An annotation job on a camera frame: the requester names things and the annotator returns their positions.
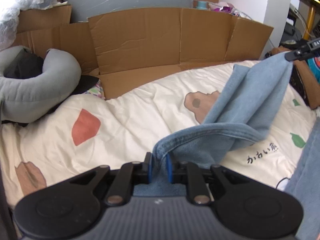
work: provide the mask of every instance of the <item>screw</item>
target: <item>screw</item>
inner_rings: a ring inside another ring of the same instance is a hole
[[[196,202],[199,205],[208,204],[210,202],[210,198],[206,195],[195,196],[193,200],[194,200],[194,202]]]
[[[119,195],[113,195],[107,198],[107,202],[111,205],[120,204],[123,201],[123,198]]]

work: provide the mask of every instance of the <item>plastic bag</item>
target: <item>plastic bag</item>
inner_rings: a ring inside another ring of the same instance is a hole
[[[0,51],[15,40],[20,10],[44,9],[52,0],[0,0]]]

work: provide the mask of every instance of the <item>white blanket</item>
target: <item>white blanket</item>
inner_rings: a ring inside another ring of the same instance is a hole
[[[3,125],[0,161],[8,203],[102,164],[118,169],[143,161],[158,140],[203,120],[233,65],[176,73],[108,101],[71,96],[25,128]],[[222,165],[276,187],[294,172],[315,120],[288,86],[266,140],[228,152]]]

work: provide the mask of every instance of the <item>neck pillow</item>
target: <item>neck pillow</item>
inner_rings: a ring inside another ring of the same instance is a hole
[[[0,51],[0,115],[8,120],[30,123],[65,100],[76,88],[81,76],[77,60],[58,49],[49,49],[42,74],[28,79],[6,78],[3,73],[23,46]]]

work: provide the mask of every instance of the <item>yellow table leg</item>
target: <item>yellow table leg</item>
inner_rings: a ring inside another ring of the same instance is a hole
[[[308,19],[307,19],[307,28],[308,28],[309,33],[311,33],[311,31],[312,31],[313,22],[315,21],[315,15],[316,15],[316,8],[313,5],[310,5]],[[305,40],[309,40],[310,35],[305,31],[303,38]]]

